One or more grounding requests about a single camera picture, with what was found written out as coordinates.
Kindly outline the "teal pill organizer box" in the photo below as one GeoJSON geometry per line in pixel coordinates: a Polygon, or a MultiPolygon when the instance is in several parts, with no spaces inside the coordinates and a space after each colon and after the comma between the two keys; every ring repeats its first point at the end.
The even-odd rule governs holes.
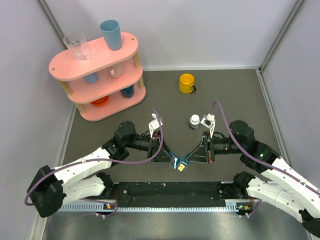
{"type": "Polygon", "coordinates": [[[191,163],[190,161],[187,161],[187,157],[189,156],[190,154],[188,153],[183,159],[179,158],[178,157],[178,160],[175,160],[173,163],[170,163],[170,166],[179,171],[178,168],[182,168],[182,167],[178,167],[180,164],[183,164],[185,167],[183,169],[183,171],[188,167],[188,165],[191,163]]]}

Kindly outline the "white pill bottle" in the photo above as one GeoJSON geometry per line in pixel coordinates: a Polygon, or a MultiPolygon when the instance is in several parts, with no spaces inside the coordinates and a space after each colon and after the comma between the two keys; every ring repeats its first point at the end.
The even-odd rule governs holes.
{"type": "Polygon", "coordinates": [[[192,130],[196,130],[200,124],[200,117],[197,114],[193,114],[189,119],[189,127],[192,130]]]}

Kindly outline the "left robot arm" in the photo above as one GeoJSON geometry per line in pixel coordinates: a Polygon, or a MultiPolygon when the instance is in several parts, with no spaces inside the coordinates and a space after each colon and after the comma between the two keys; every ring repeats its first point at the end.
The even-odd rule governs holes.
{"type": "Polygon", "coordinates": [[[138,164],[154,161],[176,168],[179,158],[166,146],[162,124],[154,119],[147,133],[137,134],[135,125],[124,121],[110,140],[88,155],[66,165],[41,167],[27,189],[25,204],[34,206],[40,217],[46,218],[73,201],[93,196],[109,198],[113,182],[103,170],[126,164],[129,149],[147,152],[147,158],[138,164]]]}

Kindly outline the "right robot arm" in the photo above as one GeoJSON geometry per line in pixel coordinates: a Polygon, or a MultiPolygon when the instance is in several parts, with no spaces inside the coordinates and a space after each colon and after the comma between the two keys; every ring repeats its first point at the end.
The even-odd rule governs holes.
{"type": "Polygon", "coordinates": [[[216,155],[240,154],[242,163],[276,186],[243,171],[234,176],[234,194],[239,198],[260,199],[277,207],[319,237],[320,189],[296,172],[275,150],[256,140],[254,130],[244,121],[233,121],[229,130],[228,137],[211,136],[205,131],[200,144],[184,160],[212,163],[216,155]]]}

